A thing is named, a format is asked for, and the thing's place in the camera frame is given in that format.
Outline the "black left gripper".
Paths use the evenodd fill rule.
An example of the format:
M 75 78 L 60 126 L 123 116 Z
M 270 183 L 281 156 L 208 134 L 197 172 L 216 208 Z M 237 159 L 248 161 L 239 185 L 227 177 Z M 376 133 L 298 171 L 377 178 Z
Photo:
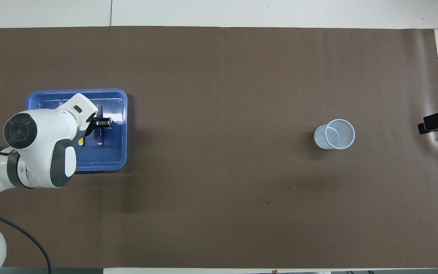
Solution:
M 94 129 L 96 129 L 98 126 L 98 118 L 93 117 L 89 125 L 87 127 L 87 130 L 84 133 L 84 137 L 89 136 Z M 112 119 L 111 118 L 102 118 L 102 128 L 111 128 L 112 127 Z

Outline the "brown paper table mat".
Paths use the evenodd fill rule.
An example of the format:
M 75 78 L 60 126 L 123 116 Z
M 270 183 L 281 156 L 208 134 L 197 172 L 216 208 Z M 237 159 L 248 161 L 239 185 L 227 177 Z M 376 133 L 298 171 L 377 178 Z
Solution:
M 90 88 L 127 93 L 124 167 L 0 194 L 54 267 L 438 268 L 433 30 L 0 29 L 0 145 L 30 92 Z

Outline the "purple pen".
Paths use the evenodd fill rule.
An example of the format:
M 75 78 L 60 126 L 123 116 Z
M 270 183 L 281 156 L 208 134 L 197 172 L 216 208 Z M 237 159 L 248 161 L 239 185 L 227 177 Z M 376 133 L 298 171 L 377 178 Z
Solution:
M 96 104 L 96 107 L 98 108 L 98 112 L 96 113 L 95 117 L 99 118 L 100 121 L 100 119 L 103 118 L 102 106 L 100 104 Z M 97 144 L 99 146 L 103 145 L 103 129 L 101 127 L 97 127 L 95 129 L 95 137 Z

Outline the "white mesh pen cup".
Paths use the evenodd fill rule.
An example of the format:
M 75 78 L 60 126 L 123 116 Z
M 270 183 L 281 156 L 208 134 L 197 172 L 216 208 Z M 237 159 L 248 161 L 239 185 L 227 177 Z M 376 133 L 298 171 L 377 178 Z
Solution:
M 344 119 L 334 119 L 319 126 L 314 132 L 315 144 L 324 150 L 344 150 L 355 140 L 353 125 Z

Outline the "blue plastic tray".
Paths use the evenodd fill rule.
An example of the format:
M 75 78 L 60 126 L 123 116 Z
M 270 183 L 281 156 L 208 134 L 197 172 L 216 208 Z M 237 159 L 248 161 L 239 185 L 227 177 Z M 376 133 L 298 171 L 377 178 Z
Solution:
M 81 93 L 93 104 L 102 106 L 103 118 L 112 119 L 111 128 L 103 128 L 103 145 L 99 146 L 95 130 L 85 137 L 84 146 L 73 142 L 76 151 L 78 173 L 119 170 L 127 159 L 127 94 L 119 88 L 40 90 L 26 98 L 26 109 L 54 109 L 76 93 Z

